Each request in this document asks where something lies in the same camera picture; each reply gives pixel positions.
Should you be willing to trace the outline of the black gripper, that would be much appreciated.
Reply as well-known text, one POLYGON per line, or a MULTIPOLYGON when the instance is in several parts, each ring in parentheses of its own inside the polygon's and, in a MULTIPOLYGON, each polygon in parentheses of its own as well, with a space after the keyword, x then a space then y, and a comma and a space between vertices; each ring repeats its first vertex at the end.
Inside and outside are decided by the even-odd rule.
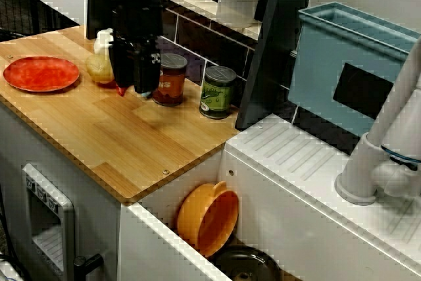
POLYGON ((157 48, 158 35, 123 35, 116 30, 111 32, 109 57, 116 85, 128 88, 134 85, 135 92, 148 93, 159 85, 161 52, 157 48))

